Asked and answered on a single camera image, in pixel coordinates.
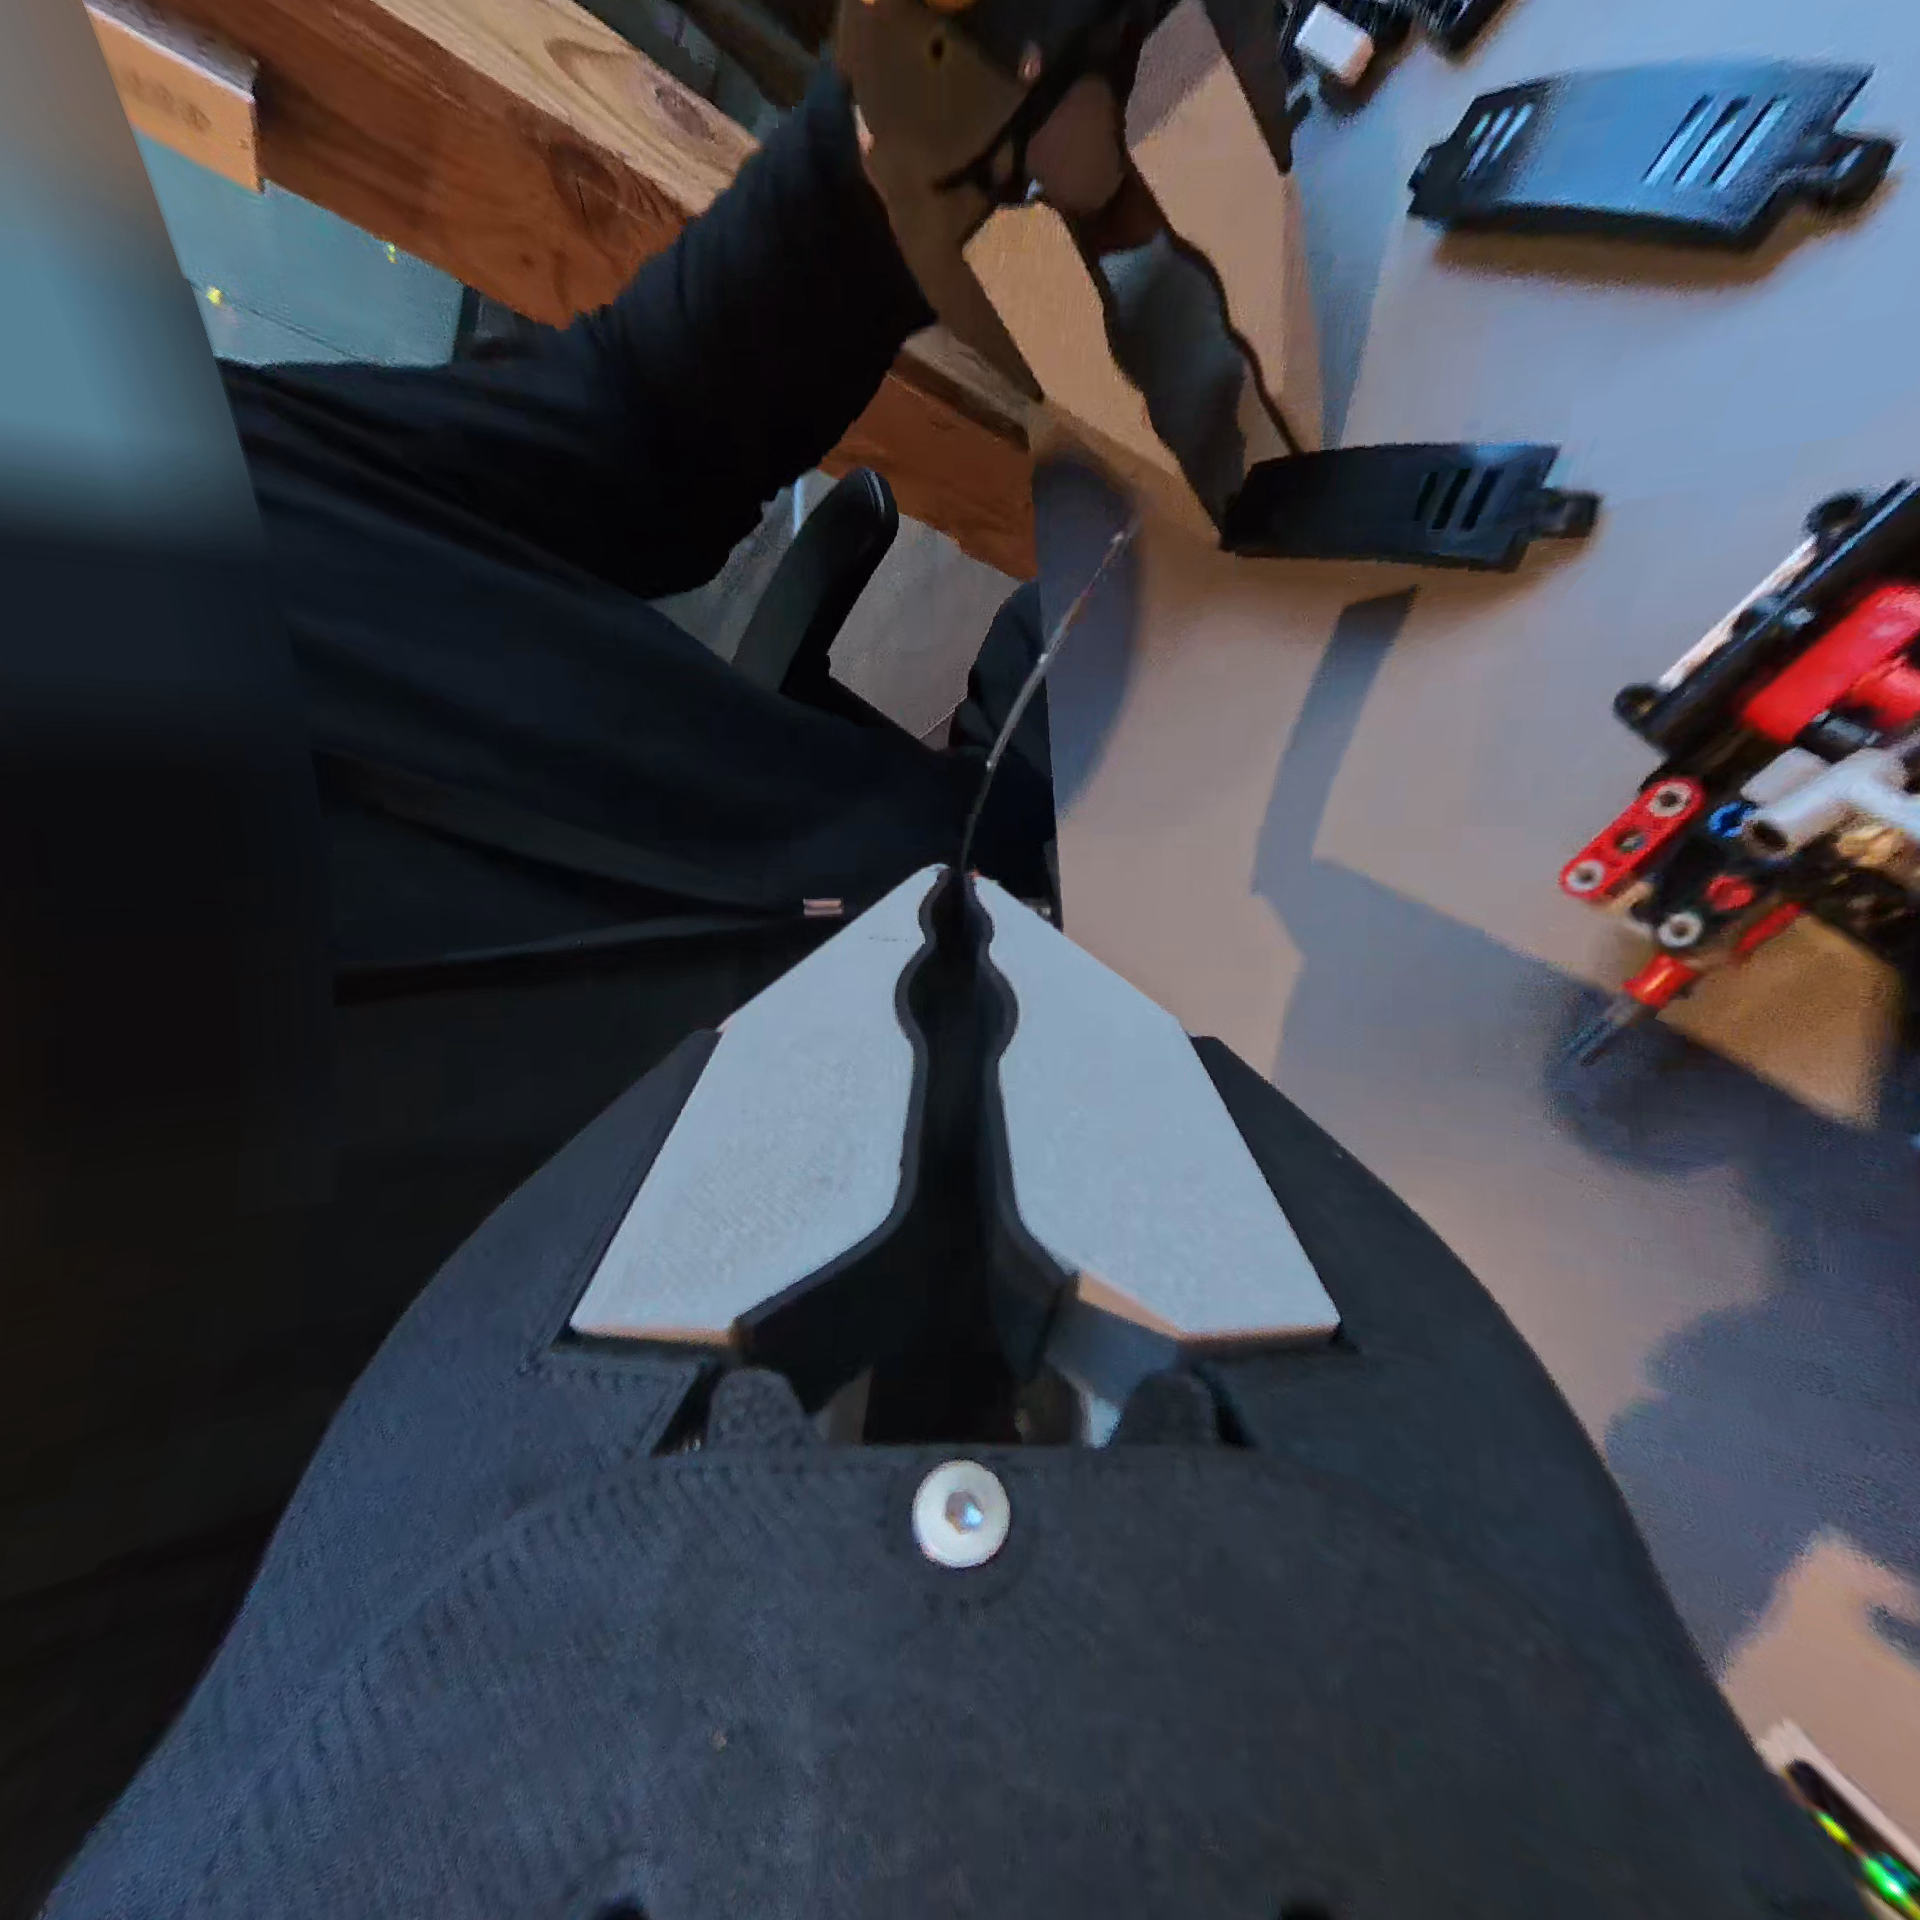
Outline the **partly built toy car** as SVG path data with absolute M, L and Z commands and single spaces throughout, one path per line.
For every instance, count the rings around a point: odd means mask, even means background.
M 1801 922 L 1899 981 L 1916 1040 L 1917 485 L 1835 494 L 1659 679 L 1617 694 L 1658 751 L 1559 872 L 1648 943 L 1569 1044 L 1577 1065 Z

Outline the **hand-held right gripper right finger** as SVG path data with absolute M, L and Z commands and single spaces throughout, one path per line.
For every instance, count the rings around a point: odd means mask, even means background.
M 995 1221 L 1084 1434 L 1169 1369 L 1327 1348 L 1339 1310 L 1181 1022 L 995 879 L 970 900 Z

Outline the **holographic sticker sheet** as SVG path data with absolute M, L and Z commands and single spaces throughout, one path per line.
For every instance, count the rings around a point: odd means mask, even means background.
M 1791 1719 L 1759 1740 L 1761 1758 L 1844 1861 L 1875 1914 L 1917 1917 L 1917 1841 Z

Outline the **black toy car panel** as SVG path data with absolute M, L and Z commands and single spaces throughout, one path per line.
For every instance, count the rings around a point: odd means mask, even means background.
M 1843 124 L 1869 78 L 1743 54 L 1496 86 L 1416 162 L 1408 214 L 1448 233 L 1754 252 L 1788 212 L 1852 212 L 1881 188 L 1899 141 Z
M 1444 440 L 1288 455 L 1247 473 L 1218 543 L 1249 559 L 1513 572 L 1536 541 L 1577 541 L 1599 524 L 1599 494 L 1552 481 L 1559 452 Z

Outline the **black office chair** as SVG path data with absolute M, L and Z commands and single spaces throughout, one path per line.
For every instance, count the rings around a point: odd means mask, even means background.
M 893 490 L 874 468 L 850 468 L 805 517 L 759 594 L 733 670 L 788 702 L 887 728 L 884 712 L 832 673 L 832 645 L 899 535 Z

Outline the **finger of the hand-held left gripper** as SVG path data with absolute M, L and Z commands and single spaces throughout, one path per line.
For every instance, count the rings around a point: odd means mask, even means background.
M 1120 370 L 1107 306 L 1065 220 L 1044 202 L 999 208 L 964 260 L 1040 389 L 1028 407 L 1036 452 L 1076 460 L 1189 536 L 1217 526 Z
M 1181 1 L 1145 36 L 1129 97 L 1129 154 L 1173 244 L 1217 294 L 1247 376 L 1251 452 L 1327 442 L 1306 208 L 1258 112 L 1258 38 L 1229 5 Z

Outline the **pile of toy building pieces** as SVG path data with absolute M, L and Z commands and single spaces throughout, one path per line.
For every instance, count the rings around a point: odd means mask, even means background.
M 1283 1 L 1280 47 L 1290 71 L 1309 68 L 1355 89 L 1408 36 L 1460 58 L 1499 18 L 1507 1 Z

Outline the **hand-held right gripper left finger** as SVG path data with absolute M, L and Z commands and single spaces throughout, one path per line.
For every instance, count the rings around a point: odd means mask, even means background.
M 905 988 L 948 874 L 912 872 L 723 1022 L 572 1335 L 717 1348 L 897 1224 L 928 1100 Z

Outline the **person's left hand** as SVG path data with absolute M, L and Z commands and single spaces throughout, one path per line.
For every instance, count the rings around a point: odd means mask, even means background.
M 1060 214 L 1084 255 L 1133 254 L 1163 228 L 1162 208 L 1122 141 L 1122 110 L 1101 76 L 1076 80 L 1026 140 L 1040 198 Z

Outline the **wooden beam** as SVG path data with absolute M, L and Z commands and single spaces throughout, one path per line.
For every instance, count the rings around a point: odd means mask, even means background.
M 572 330 L 619 298 L 769 135 L 579 5 L 84 10 L 135 127 L 236 185 L 288 188 L 551 327 L 525 372 L 535 394 L 513 401 L 513 424 L 482 431 L 513 474 L 471 487 L 591 565 L 597 487 Z M 1026 581 L 1037 559 L 1017 408 L 978 397 L 912 340 L 821 468 L 874 468 L 907 517 Z

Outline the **person's left forearm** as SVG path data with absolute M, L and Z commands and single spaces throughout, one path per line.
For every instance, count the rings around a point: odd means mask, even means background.
M 645 596 L 705 585 L 932 324 L 834 63 L 727 189 L 572 340 L 593 568 Z

